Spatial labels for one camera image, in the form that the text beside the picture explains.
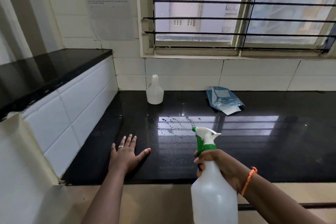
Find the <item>balcony railing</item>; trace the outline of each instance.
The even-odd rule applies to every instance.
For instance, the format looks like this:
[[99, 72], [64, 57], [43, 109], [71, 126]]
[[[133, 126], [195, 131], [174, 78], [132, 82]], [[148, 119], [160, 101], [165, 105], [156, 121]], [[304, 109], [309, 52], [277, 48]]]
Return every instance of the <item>balcony railing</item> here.
[[222, 33], [233, 33], [235, 27], [222, 27]]
[[233, 11], [236, 9], [236, 4], [227, 4], [225, 10]]

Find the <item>spray bottle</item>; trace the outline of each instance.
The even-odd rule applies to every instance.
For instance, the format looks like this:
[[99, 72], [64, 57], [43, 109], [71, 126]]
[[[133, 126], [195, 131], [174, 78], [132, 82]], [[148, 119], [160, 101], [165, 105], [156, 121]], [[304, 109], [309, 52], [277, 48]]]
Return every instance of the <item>spray bottle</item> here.
[[[221, 135], [209, 128], [193, 127], [198, 155], [216, 149], [214, 139]], [[237, 193], [221, 175], [214, 161], [205, 161], [205, 170], [191, 186], [192, 210], [195, 224], [237, 224]]]

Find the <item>granite countertop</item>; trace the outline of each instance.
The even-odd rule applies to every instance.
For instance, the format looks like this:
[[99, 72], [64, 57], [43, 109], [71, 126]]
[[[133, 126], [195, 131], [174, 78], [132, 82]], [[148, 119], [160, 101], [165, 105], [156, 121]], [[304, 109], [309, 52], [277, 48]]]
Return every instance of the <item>granite countertop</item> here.
[[166, 91], [151, 105], [145, 91], [119, 92], [62, 177], [100, 185], [111, 144], [137, 136], [136, 154], [152, 152], [125, 184], [188, 184], [196, 179], [192, 126], [222, 133], [216, 146], [271, 182], [336, 182], [336, 92], [234, 92], [246, 105], [232, 116], [210, 107], [205, 92]]
[[23, 111], [112, 55], [111, 50], [63, 49], [0, 66], [0, 119]]

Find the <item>orange thread wristband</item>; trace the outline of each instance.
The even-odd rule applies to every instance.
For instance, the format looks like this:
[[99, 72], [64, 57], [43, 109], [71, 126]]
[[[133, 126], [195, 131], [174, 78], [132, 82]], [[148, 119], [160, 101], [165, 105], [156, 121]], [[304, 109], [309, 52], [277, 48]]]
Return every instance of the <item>orange thread wristband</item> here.
[[246, 180], [246, 182], [245, 182], [244, 188], [243, 188], [243, 190], [241, 191], [241, 195], [242, 195], [242, 196], [244, 196], [244, 193], [245, 193], [245, 191], [246, 191], [246, 189], [247, 189], [247, 186], [248, 186], [249, 183], [250, 183], [250, 180], [251, 180], [252, 175], [253, 175], [254, 173], [257, 173], [257, 172], [258, 172], [258, 170], [257, 170], [255, 167], [252, 167], [252, 170], [250, 171], [249, 176], [247, 177], [247, 180]]

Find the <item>blue plastic packet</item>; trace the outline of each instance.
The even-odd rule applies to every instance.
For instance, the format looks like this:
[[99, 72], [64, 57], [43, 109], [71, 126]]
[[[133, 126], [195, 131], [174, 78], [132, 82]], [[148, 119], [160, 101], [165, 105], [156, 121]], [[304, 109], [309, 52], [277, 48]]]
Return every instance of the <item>blue plastic packet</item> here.
[[229, 89], [215, 86], [207, 90], [208, 99], [211, 107], [230, 115], [241, 111], [239, 106], [244, 105]]

